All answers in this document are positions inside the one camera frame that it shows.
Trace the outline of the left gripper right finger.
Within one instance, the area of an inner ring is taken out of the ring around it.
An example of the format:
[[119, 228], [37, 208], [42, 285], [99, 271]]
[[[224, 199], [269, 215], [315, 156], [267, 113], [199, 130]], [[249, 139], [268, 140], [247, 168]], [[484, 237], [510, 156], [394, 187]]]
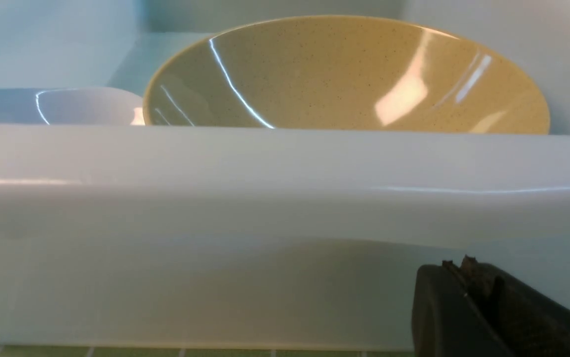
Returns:
[[570, 309], [489, 263], [464, 257], [469, 296], [516, 357], [570, 357]]

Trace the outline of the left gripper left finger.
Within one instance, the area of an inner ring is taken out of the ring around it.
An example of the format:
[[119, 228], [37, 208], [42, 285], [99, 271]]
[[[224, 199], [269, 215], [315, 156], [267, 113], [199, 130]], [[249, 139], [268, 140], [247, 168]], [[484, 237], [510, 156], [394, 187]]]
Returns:
[[418, 268], [411, 311], [417, 357], [511, 357], [458, 279], [445, 267]]

